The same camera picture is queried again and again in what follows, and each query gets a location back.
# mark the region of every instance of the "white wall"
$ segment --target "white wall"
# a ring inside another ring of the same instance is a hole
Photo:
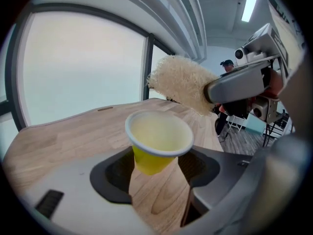
[[[225,73],[225,70],[220,65],[222,61],[230,59],[236,65],[235,50],[231,48],[208,46],[207,47],[207,60],[200,63],[202,67],[207,68],[209,71],[217,76]]]
[[[4,82],[4,70],[5,70],[5,60],[6,54],[9,46],[9,41],[11,39],[15,25],[13,25],[8,32],[1,51],[0,51],[0,102],[6,100],[5,94],[5,82]],[[11,113],[0,116],[0,158],[3,159],[7,149],[9,148],[11,142],[17,135],[18,131],[15,126],[14,120]]]
[[[140,101],[145,38],[111,21],[71,12],[34,15],[18,70],[30,124]]]

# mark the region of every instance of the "ceiling light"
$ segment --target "ceiling light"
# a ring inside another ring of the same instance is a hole
[[[246,0],[245,10],[243,17],[241,18],[242,21],[249,22],[256,0]]]

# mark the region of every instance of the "wooden countertop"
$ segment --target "wooden countertop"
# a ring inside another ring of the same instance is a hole
[[[149,99],[89,112],[57,122],[23,129],[13,140],[3,165],[17,194],[73,159],[131,145],[125,133],[125,120],[135,111],[166,111],[183,119],[192,128],[195,145],[223,151],[215,132],[217,115],[200,117],[194,111],[170,101]],[[156,231],[168,233],[179,229],[189,185],[177,158],[161,173],[147,176],[136,168],[129,193],[133,207]]]

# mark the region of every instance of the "scrub brush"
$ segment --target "scrub brush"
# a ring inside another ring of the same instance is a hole
[[[147,85],[168,99],[205,116],[210,115],[215,104],[205,99],[203,89],[216,79],[216,75],[188,58],[167,56],[159,60],[156,69],[147,78]]]

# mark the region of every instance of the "yellow paper cup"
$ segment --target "yellow paper cup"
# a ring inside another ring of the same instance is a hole
[[[137,168],[147,175],[161,172],[194,143],[193,132],[186,122],[161,111],[131,114],[126,119],[125,130],[133,144]]]

